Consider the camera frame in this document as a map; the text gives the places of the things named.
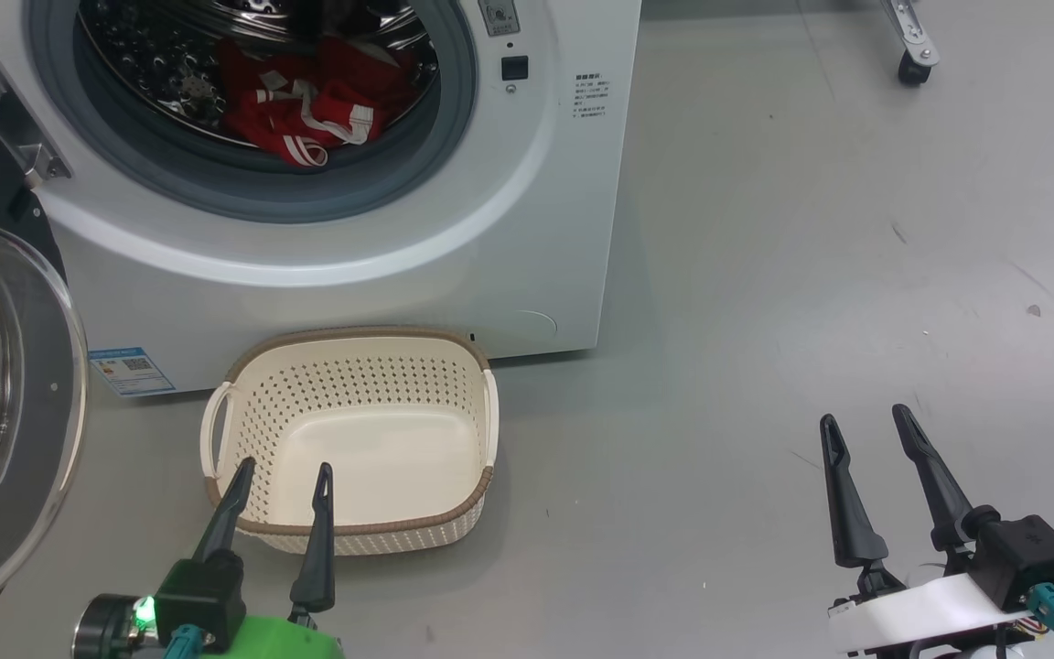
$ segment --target brown basket rim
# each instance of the brown basket rim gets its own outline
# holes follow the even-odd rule
[[[369,326],[369,327],[344,327],[343,329],[311,329],[307,332],[293,332],[268,338],[266,342],[254,346],[246,354],[239,356],[238,362],[231,366],[231,370],[226,373],[227,383],[237,383],[238,375],[247,369],[255,358],[270,350],[281,349],[281,347],[311,342],[326,342],[331,338],[370,338],[370,337],[405,337],[405,338],[440,338],[461,347],[464,347],[469,354],[473,355],[483,371],[489,370],[490,362],[486,355],[477,350],[473,343],[465,341],[460,335],[445,332],[442,329],[422,329],[422,327],[401,327],[401,326]],[[455,505],[448,512],[433,515],[433,517],[418,517],[415,520],[401,520],[397,522],[384,522],[380,524],[352,524],[335,526],[334,535],[339,536],[368,536],[373,534],[399,534],[405,530],[417,530],[440,526],[464,517],[469,510],[477,505],[477,502],[486,496],[486,490],[490,485],[490,480],[494,477],[494,467],[482,468],[482,474],[477,479],[474,491],[466,497],[466,501]],[[221,502],[221,492],[218,492],[218,480],[206,477],[206,495],[210,497],[210,503],[217,508]],[[308,536],[311,535],[311,526],[292,524],[267,524],[262,522],[251,522],[239,517],[237,526],[241,530],[250,534],[275,535],[275,536]]]
[[[494,479],[494,467],[484,467],[482,468],[482,476],[477,479],[477,485],[474,491],[469,492],[469,497],[466,497],[466,501],[461,502],[455,505],[449,512],[443,512],[442,515],[432,515],[431,517],[418,517],[415,520],[401,520],[397,522],[384,522],[380,524],[351,524],[344,526],[335,526],[334,534],[336,538],[340,536],[370,536],[375,534],[401,534],[405,530],[417,530],[427,529],[431,526],[441,526],[443,524],[448,524],[456,520],[456,518],[464,517],[469,510],[477,505],[477,502],[486,496],[486,490],[490,485],[490,480]],[[210,503],[214,506],[218,506],[218,502],[221,502],[221,493],[218,492],[218,480],[211,479],[209,476],[206,477],[206,495],[210,497]],[[304,526],[297,524],[265,524],[262,522],[251,522],[250,520],[243,520],[239,517],[237,522],[238,528],[246,530],[248,534],[260,534],[260,535],[271,535],[271,536],[309,536],[311,535],[311,526]]]

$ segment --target red garment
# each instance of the red garment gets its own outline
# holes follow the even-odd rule
[[[226,84],[222,122],[297,167],[323,167],[328,148],[376,139],[418,96],[409,83],[410,59],[339,38],[323,38],[314,59],[259,61],[230,40],[218,42],[217,55]]]

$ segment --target laundry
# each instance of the laundry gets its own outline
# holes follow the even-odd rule
[[[319,40],[314,58],[252,59],[218,42],[226,86],[222,124],[296,167],[323,167],[328,149],[364,144],[417,100],[413,59],[368,43]]]

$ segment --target floor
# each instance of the floor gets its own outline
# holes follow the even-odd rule
[[[925,0],[942,63],[919,91],[883,13],[848,4],[647,5],[602,345],[499,368],[469,538],[338,564],[318,621],[352,659],[832,656],[855,575],[833,566],[825,412],[898,576],[938,555],[895,402],[972,502],[1054,525],[1054,3]],[[89,598],[149,593],[192,550],[203,404],[97,384],[0,656],[66,656]],[[251,613],[286,614],[297,559],[237,549]]]

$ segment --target empty basket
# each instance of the empty basket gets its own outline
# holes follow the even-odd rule
[[[206,405],[201,470],[217,505],[253,458],[238,529],[304,554],[311,488],[327,462],[336,554],[392,554],[469,534],[497,438],[494,375],[470,343],[422,329],[318,330],[272,338],[231,368]]]

